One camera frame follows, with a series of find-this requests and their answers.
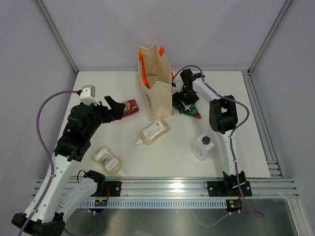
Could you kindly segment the green dish soap bottle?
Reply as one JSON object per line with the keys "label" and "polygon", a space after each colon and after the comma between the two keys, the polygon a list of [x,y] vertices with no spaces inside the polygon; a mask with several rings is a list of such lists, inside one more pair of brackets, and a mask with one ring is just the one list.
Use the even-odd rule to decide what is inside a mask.
{"label": "green dish soap bottle", "polygon": [[[183,103],[183,101],[173,101],[173,107],[175,107],[175,102],[182,102]],[[188,105],[188,107],[189,107],[188,112],[183,113],[183,114],[190,116],[190,117],[197,118],[197,119],[202,118],[201,114],[199,113],[197,107],[194,104]]]}

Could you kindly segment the red Fairy dish soap bottle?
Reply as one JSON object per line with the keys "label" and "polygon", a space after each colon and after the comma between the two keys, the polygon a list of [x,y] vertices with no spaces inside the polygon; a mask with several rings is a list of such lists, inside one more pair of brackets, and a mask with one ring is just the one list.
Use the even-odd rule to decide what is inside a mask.
{"label": "red Fairy dish soap bottle", "polygon": [[127,117],[139,112],[139,107],[135,99],[131,99],[124,102],[125,109],[123,113],[123,117]]}

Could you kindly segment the floral canvas tote bag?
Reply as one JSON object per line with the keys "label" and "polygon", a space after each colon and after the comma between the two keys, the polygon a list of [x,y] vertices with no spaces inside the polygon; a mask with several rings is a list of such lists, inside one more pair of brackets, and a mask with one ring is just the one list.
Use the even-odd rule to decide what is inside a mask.
{"label": "floral canvas tote bag", "polygon": [[172,115],[172,82],[174,75],[164,48],[138,46],[138,73],[140,88],[148,120]]}

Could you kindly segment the clear soap bottle white label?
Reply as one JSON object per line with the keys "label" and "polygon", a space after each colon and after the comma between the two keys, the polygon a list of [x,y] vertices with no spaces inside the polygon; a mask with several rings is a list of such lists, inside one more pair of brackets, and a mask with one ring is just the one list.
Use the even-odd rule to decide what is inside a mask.
{"label": "clear soap bottle white label", "polygon": [[169,125],[161,118],[156,119],[150,125],[139,131],[136,145],[150,145],[168,131]]}

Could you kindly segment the square bottle black cap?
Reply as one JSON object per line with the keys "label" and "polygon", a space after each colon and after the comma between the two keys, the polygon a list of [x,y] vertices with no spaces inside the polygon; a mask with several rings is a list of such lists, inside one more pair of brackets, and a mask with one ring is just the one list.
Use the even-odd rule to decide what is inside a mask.
{"label": "square bottle black cap", "polygon": [[192,148],[192,153],[197,157],[199,161],[204,161],[210,157],[215,144],[212,142],[209,136],[199,136]]}

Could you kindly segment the clear Malory soap bottle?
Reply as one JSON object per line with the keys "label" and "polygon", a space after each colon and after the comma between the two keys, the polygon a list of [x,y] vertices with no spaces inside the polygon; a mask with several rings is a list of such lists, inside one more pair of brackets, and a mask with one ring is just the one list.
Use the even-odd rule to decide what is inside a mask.
{"label": "clear Malory soap bottle", "polygon": [[122,160],[113,155],[106,146],[99,147],[92,155],[92,160],[99,164],[109,176],[125,176]]}

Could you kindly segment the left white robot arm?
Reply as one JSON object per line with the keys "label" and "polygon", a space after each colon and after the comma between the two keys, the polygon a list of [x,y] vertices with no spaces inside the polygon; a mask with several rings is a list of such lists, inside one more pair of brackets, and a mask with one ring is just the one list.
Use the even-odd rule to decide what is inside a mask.
{"label": "left white robot arm", "polygon": [[91,146],[91,138],[103,123],[120,120],[125,105],[105,96],[107,106],[74,106],[67,118],[63,134],[57,142],[50,167],[37,195],[29,207],[16,213],[11,223],[31,236],[60,236],[71,214],[90,196],[108,195],[105,176],[87,171],[83,179],[65,197],[61,198],[69,177]]}

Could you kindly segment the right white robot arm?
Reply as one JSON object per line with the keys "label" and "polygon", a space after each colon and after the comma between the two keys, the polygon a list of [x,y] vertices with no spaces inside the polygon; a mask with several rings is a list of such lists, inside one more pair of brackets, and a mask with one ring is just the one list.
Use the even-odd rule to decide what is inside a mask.
{"label": "right white robot arm", "polygon": [[246,183],[235,147],[236,130],[248,120],[250,112],[233,95],[222,95],[207,83],[200,67],[195,67],[199,70],[196,74],[192,72],[192,67],[185,66],[174,75],[181,77],[183,85],[173,94],[173,101],[183,107],[195,104],[201,97],[208,102],[209,124],[219,138],[223,156],[223,190],[228,195],[234,195]]}

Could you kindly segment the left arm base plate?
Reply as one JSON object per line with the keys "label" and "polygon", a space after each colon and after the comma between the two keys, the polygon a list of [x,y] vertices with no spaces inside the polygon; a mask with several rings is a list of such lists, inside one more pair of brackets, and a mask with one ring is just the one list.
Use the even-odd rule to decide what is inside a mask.
{"label": "left arm base plate", "polygon": [[106,197],[120,197],[121,196],[121,181],[106,181],[105,182],[105,196]]}

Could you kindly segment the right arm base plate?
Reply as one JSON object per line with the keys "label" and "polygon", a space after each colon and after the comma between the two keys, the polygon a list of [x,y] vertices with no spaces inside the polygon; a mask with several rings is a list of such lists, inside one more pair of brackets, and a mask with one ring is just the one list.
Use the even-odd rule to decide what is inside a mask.
{"label": "right arm base plate", "polygon": [[[240,185],[243,195],[245,197],[252,196],[252,188],[249,181]],[[236,184],[233,187],[225,186],[223,181],[207,181],[206,188],[208,190],[209,197],[240,197],[239,185]]]}

